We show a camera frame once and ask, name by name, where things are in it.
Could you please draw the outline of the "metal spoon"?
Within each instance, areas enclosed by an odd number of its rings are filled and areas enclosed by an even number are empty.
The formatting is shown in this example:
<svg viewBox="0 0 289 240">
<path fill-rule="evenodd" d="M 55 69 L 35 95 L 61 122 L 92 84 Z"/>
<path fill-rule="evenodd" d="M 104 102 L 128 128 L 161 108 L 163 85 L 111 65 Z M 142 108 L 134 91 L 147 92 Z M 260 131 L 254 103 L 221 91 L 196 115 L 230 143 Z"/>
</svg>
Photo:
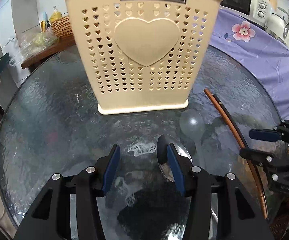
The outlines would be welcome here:
<svg viewBox="0 0 289 240">
<path fill-rule="evenodd" d="M 192 165 L 193 163 L 185 146 L 168 134 L 159 136 L 156 146 L 156 156 L 162 174 L 171 182 L 174 182 L 172 167 L 175 167 L 176 174 L 179 174 L 180 159 L 186 159 L 185 164 Z"/>
</svg>

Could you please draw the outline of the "clear plastic spoon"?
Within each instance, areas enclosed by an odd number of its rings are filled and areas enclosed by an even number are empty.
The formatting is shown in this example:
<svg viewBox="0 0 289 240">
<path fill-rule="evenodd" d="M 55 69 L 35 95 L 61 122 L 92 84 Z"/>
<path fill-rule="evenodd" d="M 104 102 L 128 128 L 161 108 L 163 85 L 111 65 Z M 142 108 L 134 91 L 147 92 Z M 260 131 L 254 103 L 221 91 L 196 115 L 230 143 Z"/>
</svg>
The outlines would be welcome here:
<svg viewBox="0 0 289 240">
<path fill-rule="evenodd" d="M 183 111 L 180 117 L 180 128 L 184 135 L 194 141 L 198 164 L 205 169 L 206 162 L 201 145 L 205 124 L 201 114 L 195 109 Z"/>
</svg>

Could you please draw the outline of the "purple floral cloth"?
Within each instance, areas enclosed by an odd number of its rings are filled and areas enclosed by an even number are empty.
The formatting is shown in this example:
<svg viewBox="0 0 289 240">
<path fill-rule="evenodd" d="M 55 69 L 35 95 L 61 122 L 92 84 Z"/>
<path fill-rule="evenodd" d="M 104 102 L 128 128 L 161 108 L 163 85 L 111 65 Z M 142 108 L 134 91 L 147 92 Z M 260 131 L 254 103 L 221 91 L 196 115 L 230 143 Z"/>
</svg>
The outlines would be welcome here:
<svg viewBox="0 0 289 240">
<path fill-rule="evenodd" d="M 210 44 L 251 72 L 289 120 L 289 48 L 256 25 L 219 10 Z"/>
</svg>

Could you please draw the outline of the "white electric kettle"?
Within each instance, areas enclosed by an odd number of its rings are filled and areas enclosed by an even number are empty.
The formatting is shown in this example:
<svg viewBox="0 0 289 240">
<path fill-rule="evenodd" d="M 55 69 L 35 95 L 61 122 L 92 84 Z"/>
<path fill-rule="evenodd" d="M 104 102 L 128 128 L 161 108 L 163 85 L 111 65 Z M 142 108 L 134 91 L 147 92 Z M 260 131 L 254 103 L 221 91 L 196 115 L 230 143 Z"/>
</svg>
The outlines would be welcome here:
<svg viewBox="0 0 289 240">
<path fill-rule="evenodd" d="M 273 38 L 285 43 L 289 32 L 289 14 L 281 7 L 278 7 L 277 9 L 283 12 L 287 18 L 284 18 L 277 13 L 272 13 L 265 21 L 264 29 Z"/>
</svg>

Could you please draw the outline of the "cream plastic utensil holder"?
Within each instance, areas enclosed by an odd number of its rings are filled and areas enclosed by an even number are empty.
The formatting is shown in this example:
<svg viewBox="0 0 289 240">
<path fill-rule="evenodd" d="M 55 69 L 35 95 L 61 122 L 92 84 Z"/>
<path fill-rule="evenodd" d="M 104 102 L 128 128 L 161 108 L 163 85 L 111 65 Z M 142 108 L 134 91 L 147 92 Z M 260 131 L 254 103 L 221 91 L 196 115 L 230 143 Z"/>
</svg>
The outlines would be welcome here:
<svg viewBox="0 0 289 240">
<path fill-rule="evenodd" d="M 222 0 L 65 0 L 103 115 L 183 109 Z"/>
</svg>

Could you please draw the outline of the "white microwave oven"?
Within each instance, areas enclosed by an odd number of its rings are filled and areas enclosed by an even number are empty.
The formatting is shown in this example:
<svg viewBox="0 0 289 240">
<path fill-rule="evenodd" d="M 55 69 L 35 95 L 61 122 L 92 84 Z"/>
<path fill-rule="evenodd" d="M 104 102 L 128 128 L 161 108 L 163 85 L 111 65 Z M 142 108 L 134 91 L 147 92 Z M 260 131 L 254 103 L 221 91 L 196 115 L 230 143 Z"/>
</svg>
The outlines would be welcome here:
<svg viewBox="0 0 289 240">
<path fill-rule="evenodd" d="M 220 7 L 243 17 L 263 29 L 266 19 L 273 13 L 269 0 L 223 0 Z"/>
</svg>

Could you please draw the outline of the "dark wooden counter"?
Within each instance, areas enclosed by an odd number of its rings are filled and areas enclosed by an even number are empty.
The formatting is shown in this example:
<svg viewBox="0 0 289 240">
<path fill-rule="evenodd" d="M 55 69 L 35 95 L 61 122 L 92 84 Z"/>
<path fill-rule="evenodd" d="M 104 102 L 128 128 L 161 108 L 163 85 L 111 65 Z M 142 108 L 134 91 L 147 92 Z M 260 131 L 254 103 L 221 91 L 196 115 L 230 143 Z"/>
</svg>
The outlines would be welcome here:
<svg viewBox="0 0 289 240">
<path fill-rule="evenodd" d="M 53 55 L 66 50 L 67 48 L 75 45 L 75 39 L 73 36 L 60 38 L 59 41 L 52 46 L 44 49 L 36 55 L 29 57 L 21 64 L 22 69 L 28 69 L 29 72 L 33 72 L 42 63 L 48 60 Z"/>
</svg>

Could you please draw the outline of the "ceramic basin bowl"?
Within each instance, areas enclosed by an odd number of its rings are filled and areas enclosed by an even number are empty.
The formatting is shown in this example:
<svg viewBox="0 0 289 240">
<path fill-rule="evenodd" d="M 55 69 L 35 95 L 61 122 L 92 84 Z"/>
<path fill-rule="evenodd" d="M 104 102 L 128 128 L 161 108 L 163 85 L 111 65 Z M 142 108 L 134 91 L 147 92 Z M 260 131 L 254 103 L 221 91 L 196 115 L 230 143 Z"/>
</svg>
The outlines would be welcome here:
<svg viewBox="0 0 289 240">
<path fill-rule="evenodd" d="M 51 28 L 54 35 L 60 40 L 73 38 L 71 23 L 68 16 L 62 17 L 59 20 L 52 22 Z"/>
</svg>

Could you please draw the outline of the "clear plastic bag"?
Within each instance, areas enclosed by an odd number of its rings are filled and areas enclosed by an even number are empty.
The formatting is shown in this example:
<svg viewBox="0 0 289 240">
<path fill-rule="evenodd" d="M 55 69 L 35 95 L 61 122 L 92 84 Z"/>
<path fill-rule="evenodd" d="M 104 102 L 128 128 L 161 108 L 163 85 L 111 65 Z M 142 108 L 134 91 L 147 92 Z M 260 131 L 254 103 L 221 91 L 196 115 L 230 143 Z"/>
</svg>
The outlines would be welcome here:
<svg viewBox="0 0 289 240">
<path fill-rule="evenodd" d="M 40 26 L 35 26 L 19 35 L 10 37 L 12 52 L 9 52 L 9 65 L 16 67 L 27 59 L 44 51 L 58 42 L 58 37 L 51 28 L 42 31 Z"/>
</svg>

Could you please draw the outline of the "yellow soap dispenser bottle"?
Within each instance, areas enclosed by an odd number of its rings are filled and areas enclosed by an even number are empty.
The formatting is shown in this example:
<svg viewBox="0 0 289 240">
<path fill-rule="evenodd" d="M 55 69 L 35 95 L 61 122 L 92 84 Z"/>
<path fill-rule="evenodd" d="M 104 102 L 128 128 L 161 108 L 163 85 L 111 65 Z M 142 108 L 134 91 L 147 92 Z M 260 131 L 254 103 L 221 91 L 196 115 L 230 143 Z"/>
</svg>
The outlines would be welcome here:
<svg viewBox="0 0 289 240">
<path fill-rule="evenodd" d="M 57 9 L 56 6 L 53 7 L 53 13 L 50 16 L 50 23 L 60 20 L 62 18 L 62 13 Z"/>
</svg>

